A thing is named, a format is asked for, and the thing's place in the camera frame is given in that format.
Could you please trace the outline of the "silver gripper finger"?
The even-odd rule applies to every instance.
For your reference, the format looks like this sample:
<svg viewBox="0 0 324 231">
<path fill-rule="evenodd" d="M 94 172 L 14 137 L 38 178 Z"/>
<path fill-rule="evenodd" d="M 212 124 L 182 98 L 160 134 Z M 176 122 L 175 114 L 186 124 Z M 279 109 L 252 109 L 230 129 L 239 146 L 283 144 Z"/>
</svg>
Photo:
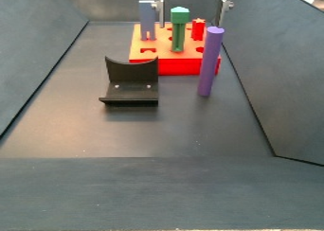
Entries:
<svg viewBox="0 0 324 231">
<path fill-rule="evenodd" d="M 216 27 L 220 27 L 224 12 L 228 11 L 231 7 L 232 7 L 231 0 L 219 0 L 216 16 L 215 16 L 215 26 Z"/>
<path fill-rule="evenodd" d="M 151 6 L 157 13 L 159 27 L 164 27 L 164 0 L 153 0 Z"/>
</svg>

